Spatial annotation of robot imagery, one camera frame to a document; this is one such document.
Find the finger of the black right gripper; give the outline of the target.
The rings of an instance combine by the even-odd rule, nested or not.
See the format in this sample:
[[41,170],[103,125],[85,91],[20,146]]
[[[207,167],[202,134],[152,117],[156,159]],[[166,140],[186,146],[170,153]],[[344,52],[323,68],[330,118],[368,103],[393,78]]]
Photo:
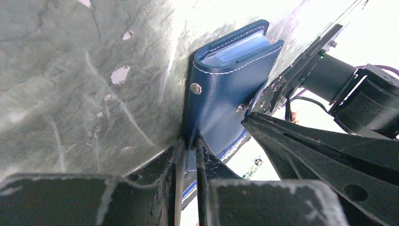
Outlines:
[[398,225],[397,140],[312,129],[256,112],[242,125],[280,179],[324,182],[338,194],[353,225]]

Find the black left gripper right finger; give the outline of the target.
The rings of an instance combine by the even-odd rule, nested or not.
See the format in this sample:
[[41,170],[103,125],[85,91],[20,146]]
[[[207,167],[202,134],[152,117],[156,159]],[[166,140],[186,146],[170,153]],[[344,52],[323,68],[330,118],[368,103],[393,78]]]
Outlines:
[[317,180],[248,181],[196,141],[201,226],[346,226],[337,195]]

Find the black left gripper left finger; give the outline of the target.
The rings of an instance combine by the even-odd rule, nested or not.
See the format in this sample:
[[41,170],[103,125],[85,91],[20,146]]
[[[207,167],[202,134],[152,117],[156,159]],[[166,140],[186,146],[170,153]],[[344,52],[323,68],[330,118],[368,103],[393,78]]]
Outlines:
[[3,226],[175,226],[181,209],[184,140],[128,176],[31,174],[0,183]]

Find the blue leather card holder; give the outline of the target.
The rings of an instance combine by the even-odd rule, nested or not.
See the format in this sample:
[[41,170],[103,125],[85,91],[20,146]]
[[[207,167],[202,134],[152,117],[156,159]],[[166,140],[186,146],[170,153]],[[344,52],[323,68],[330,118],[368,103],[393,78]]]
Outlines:
[[184,115],[186,170],[196,170],[196,142],[203,137],[220,156],[245,134],[241,125],[283,47],[271,42],[261,19],[199,48],[193,56]]

